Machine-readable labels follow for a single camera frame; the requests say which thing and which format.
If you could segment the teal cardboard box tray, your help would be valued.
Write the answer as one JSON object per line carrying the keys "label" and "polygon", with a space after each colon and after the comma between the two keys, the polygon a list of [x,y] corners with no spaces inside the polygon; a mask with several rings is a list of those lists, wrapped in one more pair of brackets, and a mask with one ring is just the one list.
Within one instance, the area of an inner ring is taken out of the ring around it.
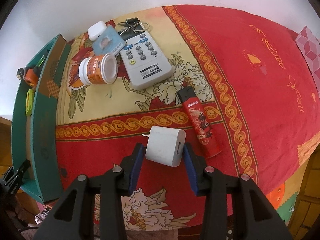
{"label": "teal cardboard box tray", "polygon": [[42,204],[63,192],[56,157],[55,126],[57,101],[70,45],[57,35],[28,63],[43,57],[43,67],[34,90],[31,115],[25,114],[30,86],[22,80],[17,90],[11,123],[11,159],[14,169],[25,160],[31,167],[23,177],[22,190]]}

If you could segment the green orange utility cutter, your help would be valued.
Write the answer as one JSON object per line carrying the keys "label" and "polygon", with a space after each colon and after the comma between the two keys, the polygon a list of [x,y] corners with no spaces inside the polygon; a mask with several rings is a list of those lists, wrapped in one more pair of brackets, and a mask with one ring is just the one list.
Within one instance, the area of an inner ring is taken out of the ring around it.
{"label": "green orange utility cutter", "polygon": [[33,101],[34,101],[34,91],[29,89],[27,91],[26,102],[25,102],[25,115],[30,116],[33,109]]}

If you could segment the orange digital timer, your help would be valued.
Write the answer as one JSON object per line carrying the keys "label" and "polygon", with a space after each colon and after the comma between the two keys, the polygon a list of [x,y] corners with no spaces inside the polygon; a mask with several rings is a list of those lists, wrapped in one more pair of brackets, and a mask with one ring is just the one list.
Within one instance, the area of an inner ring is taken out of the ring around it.
{"label": "orange digital timer", "polygon": [[31,66],[25,68],[24,80],[30,87],[36,87],[41,74],[41,68]]}

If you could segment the white usb wall charger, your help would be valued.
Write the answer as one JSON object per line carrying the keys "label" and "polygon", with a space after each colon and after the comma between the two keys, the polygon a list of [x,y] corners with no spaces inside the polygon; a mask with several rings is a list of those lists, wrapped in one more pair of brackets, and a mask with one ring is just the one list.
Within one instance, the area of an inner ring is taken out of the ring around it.
{"label": "white usb wall charger", "polygon": [[178,167],[181,163],[186,132],[182,129],[152,126],[146,146],[146,159]]}

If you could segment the monkey cartoon figurine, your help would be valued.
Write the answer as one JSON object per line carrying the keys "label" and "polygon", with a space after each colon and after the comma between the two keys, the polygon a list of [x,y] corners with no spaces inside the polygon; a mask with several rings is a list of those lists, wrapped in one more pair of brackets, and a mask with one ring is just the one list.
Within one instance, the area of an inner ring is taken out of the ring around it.
{"label": "monkey cartoon figurine", "polygon": [[16,77],[19,79],[19,80],[23,80],[24,79],[24,68],[19,68],[17,70],[17,73],[16,73]]}

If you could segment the white orange pill bottle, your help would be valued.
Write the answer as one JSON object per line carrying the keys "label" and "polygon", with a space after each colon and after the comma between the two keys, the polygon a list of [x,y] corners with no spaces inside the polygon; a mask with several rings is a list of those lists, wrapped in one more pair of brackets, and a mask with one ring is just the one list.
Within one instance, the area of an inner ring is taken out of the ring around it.
{"label": "white orange pill bottle", "polygon": [[85,58],[80,63],[78,74],[84,85],[112,84],[118,75],[117,60],[112,54]]}

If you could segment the white air conditioner remote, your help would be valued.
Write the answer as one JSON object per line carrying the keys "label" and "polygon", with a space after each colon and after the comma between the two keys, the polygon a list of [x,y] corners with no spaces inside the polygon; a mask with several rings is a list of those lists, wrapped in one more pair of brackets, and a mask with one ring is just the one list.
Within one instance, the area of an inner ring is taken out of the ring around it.
{"label": "white air conditioner remote", "polygon": [[147,32],[126,40],[120,51],[131,87],[142,90],[172,76],[174,69]]}

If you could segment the blue id card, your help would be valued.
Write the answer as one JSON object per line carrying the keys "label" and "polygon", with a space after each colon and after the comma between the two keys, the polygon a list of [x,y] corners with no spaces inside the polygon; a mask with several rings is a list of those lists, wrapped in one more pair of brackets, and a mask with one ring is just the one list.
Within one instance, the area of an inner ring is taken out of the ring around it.
{"label": "blue id card", "polygon": [[93,42],[92,48],[95,55],[111,54],[117,56],[125,47],[126,42],[116,29],[109,25],[106,30]]}

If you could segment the black curved device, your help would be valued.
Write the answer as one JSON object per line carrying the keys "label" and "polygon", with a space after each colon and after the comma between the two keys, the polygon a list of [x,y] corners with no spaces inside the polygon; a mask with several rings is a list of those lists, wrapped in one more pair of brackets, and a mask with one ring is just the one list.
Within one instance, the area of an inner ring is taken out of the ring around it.
{"label": "black curved device", "polygon": [[41,67],[42,64],[45,62],[48,54],[49,54],[49,50],[46,50],[44,54],[41,56],[41,58],[39,59],[39,61],[37,62],[37,64],[35,64],[35,67]]}

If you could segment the wooden bedside cabinet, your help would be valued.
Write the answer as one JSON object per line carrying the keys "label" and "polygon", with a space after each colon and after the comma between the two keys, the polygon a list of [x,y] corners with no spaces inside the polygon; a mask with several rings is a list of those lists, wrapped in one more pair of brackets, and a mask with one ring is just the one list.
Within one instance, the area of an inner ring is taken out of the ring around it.
{"label": "wooden bedside cabinet", "polygon": [[11,121],[1,118],[0,123],[0,166],[1,175],[12,165],[11,159]]}

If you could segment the red lighter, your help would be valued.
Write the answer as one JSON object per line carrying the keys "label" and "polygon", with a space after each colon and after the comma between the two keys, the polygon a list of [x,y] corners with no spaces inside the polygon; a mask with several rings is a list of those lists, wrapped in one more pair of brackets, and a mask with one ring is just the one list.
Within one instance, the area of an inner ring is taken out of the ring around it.
{"label": "red lighter", "polygon": [[221,151],[213,133],[212,126],[193,87],[188,86],[180,89],[177,92],[177,96],[192,123],[198,141],[204,148],[203,156],[209,159],[219,154]]}

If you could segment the red floral bed blanket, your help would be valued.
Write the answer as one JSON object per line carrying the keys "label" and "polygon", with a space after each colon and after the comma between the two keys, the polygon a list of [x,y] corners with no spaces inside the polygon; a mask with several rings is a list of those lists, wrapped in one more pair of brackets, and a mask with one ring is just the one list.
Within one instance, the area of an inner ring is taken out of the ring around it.
{"label": "red floral bed blanket", "polygon": [[208,165],[249,175],[281,218],[294,211],[306,162],[319,145],[319,41],[244,11],[169,5],[109,20],[149,25],[117,57],[114,82],[81,82],[94,55],[87,33],[69,41],[56,113],[63,188],[118,166],[150,129],[185,131]]}

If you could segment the white earbuds case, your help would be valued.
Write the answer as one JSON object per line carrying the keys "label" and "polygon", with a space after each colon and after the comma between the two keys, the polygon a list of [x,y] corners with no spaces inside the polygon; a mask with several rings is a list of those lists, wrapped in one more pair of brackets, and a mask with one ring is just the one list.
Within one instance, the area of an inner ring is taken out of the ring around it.
{"label": "white earbuds case", "polygon": [[104,21],[99,21],[94,25],[88,28],[88,37],[89,39],[94,42],[107,28],[107,25]]}

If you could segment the pink patterned gift bag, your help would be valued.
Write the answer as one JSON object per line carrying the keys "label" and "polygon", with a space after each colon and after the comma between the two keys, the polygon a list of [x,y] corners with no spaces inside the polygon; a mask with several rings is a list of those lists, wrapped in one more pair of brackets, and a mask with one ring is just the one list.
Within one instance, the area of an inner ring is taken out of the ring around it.
{"label": "pink patterned gift bag", "polygon": [[320,47],[319,40],[312,31],[305,26],[295,38],[301,54],[303,55],[311,76],[315,82],[318,94],[320,89]]}

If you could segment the bunch of keys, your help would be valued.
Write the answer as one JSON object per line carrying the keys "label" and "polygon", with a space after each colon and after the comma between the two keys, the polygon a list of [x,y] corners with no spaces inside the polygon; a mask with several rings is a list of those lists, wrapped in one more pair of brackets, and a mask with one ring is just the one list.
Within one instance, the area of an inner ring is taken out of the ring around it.
{"label": "bunch of keys", "polygon": [[117,25],[122,26],[123,29],[118,31],[118,34],[123,35],[128,31],[134,33],[143,33],[150,28],[150,25],[147,22],[142,22],[139,18],[127,18],[124,22],[119,22]]}

